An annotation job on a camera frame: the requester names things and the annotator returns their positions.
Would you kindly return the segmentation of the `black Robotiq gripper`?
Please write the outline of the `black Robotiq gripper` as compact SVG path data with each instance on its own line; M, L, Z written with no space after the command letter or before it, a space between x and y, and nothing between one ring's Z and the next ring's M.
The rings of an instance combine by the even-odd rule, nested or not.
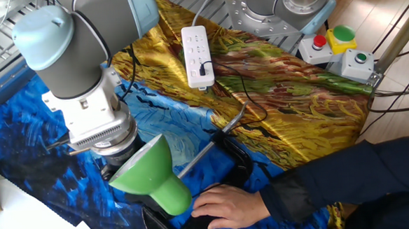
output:
M143 141L136 141L120 153L105 155L106 165L101 170L103 180L109 180L143 145Z

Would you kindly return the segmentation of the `person's right hand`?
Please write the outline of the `person's right hand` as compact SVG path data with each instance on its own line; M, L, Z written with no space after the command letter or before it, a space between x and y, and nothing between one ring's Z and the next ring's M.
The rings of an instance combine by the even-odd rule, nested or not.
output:
M193 218L213 216L208 229L248 228L271 217L260 193L221 184L202 193L193 205Z

